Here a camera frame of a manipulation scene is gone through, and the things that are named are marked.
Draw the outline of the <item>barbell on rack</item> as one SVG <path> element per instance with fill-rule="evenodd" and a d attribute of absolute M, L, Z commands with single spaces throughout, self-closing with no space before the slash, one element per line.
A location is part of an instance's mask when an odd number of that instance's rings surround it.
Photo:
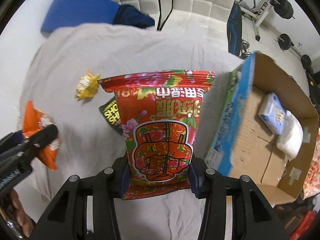
<path fill-rule="evenodd" d="M 293 7 L 288 0 L 278 0 L 279 4 L 274 4 L 274 12 L 283 19 L 293 18 Z"/>

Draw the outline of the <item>blue foam mat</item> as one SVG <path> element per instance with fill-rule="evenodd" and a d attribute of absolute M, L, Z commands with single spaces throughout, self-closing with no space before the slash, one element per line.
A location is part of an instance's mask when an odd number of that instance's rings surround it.
<path fill-rule="evenodd" d="M 84 23 L 111 24 L 120 5 L 112 0 L 53 0 L 44 18 L 41 33 Z"/>

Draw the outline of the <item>grey table cloth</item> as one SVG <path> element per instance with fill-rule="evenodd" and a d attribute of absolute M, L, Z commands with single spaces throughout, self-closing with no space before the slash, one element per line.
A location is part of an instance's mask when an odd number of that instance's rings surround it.
<path fill-rule="evenodd" d="M 122 239 L 197 239 L 204 201 L 190 189 L 195 157 L 219 129 L 231 72 L 227 47 L 180 33 L 82 24 L 51 33 L 25 77 L 21 112 L 58 129 L 54 161 L 33 162 L 33 185 L 48 200 L 70 176 L 108 180 L 127 162 L 115 201 Z"/>

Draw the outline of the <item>dark navy cloth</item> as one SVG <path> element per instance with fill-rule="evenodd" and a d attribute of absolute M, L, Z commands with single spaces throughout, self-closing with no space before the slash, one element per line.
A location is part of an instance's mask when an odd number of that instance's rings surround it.
<path fill-rule="evenodd" d="M 155 20 L 129 4 L 121 5 L 112 21 L 113 25 L 127 25 L 140 29 L 155 26 Z"/>

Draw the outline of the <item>white barbell rack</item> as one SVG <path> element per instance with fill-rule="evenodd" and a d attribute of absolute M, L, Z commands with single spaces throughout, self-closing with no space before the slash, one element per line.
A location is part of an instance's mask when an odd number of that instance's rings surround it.
<path fill-rule="evenodd" d="M 253 7 L 249 7 L 243 3 L 244 0 L 236 1 L 236 4 L 240 6 L 241 12 L 248 18 L 251 19 L 254 36 L 257 41 L 260 41 L 261 36 L 259 33 L 259 26 L 265 20 L 271 9 L 273 8 L 274 4 L 279 4 L 278 0 L 267 0 L 263 3 L 263 5 L 258 9 L 256 8 L 256 2 L 253 0 Z"/>

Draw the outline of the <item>white quilted chair right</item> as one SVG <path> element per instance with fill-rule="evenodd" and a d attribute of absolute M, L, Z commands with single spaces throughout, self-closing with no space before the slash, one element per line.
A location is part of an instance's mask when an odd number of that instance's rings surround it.
<path fill-rule="evenodd" d="M 161 31 L 212 41 L 228 51 L 227 21 L 235 0 L 172 0 Z"/>

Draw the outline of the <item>barbell on floor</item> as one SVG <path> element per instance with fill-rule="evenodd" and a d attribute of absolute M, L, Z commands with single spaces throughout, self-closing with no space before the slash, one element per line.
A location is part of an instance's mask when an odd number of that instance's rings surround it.
<path fill-rule="evenodd" d="M 283 51 L 289 51 L 298 58 L 307 72 L 310 72 L 312 61 L 309 55 L 302 54 L 293 44 L 289 35 L 282 33 L 277 37 L 278 46 Z"/>

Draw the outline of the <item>yellow snack packet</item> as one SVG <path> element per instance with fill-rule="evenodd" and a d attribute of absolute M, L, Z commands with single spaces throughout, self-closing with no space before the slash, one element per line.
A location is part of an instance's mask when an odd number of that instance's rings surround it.
<path fill-rule="evenodd" d="M 99 79 L 99 73 L 94 75 L 91 70 L 88 70 L 85 75 L 80 77 L 79 83 L 76 85 L 75 98 L 78 101 L 93 98 L 98 91 Z"/>

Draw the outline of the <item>black shoe wipes pack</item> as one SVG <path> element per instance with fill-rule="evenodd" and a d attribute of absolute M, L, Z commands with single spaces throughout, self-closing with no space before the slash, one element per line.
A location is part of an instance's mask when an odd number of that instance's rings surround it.
<path fill-rule="evenodd" d="M 113 97 L 104 105 L 100 106 L 99 112 L 114 131 L 116 131 L 119 135 L 123 135 L 122 124 L 115 97 Z"/>

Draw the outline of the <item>chrome dumbbell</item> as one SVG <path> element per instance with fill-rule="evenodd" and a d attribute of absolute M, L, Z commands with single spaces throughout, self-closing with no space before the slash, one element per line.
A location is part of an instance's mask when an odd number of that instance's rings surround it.
<path fill-rule="evenodd" d="M 241 41 L 241 48 L 240 48 L 240 58 L 245 60 L 246 58 L 250 57 L 251 52 L 249 52 L 250 44 L 246 40 Z"/>

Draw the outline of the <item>white soft plastic pack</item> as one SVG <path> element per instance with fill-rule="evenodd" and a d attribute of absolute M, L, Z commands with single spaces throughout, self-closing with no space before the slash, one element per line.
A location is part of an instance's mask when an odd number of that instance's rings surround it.
<path fill-rule="evenodd" d="M 283 132 L 278 136 L 276 146 L 289 161 L 295 159 L 303 142 L 303 129 L 298 119 L 289 111 L 284 118 Z"/>

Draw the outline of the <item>black blue weight bench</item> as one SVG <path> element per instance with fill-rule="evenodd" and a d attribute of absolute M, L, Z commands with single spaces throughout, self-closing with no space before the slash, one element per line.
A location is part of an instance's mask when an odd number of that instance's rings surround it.
<path fill-rule="evenodd" d="M 228 52 L 236 56 L 240 55 L 242 41 L 242 18 L 240 6 L 233 4 L 227 21 Z"/>

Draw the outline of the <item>orange snack packet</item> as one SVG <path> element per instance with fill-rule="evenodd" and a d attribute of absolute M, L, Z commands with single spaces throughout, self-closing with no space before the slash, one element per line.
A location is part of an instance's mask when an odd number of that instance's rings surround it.
<path fill-rule="evenodd" d="M 52 118 L 28 101 L 22 122 L 22 134 L 28 139 L 28 147 L 35 156 L 50 170 L 57 169 L 55 160 L 60 147 L 57 127 Z"/>

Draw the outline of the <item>open cardboard box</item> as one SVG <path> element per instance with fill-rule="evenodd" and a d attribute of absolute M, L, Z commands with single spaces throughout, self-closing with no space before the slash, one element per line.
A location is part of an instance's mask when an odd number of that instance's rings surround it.
<path fill-rule="evenodd" d="M 270 93 L 276 94 L 303 129 L 302 145 L 291 161 L 258 116 L 263 98 Z M 205 162 L 224 176 L 248 175 L 271 205 L 294 202 L 309 171 L 318 124 L 317 111 L 294 79 L 269 56 L 253 53 L 230 73 L 217 133 Z"/>

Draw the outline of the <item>blue tissue pack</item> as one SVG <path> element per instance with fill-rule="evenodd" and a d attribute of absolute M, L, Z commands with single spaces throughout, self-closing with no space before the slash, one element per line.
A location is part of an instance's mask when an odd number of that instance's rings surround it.
<path fill-rule="evenodd" d="M 274 135 L 281 135 L 284 129 L 285 109 L 275 93 L 263 97 L 258 116 Z"/>

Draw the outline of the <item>red floral wipes pack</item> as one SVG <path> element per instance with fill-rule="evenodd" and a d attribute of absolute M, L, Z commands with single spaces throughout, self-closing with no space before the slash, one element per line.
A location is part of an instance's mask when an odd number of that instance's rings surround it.
<path fill-rule="evenodd" d="M 130 169 L 124 199 L 189 188 L 202 101 L 214 79 L 212 71 L 169 70 L 99 80 L 114 94 L 122 124 Z"/>

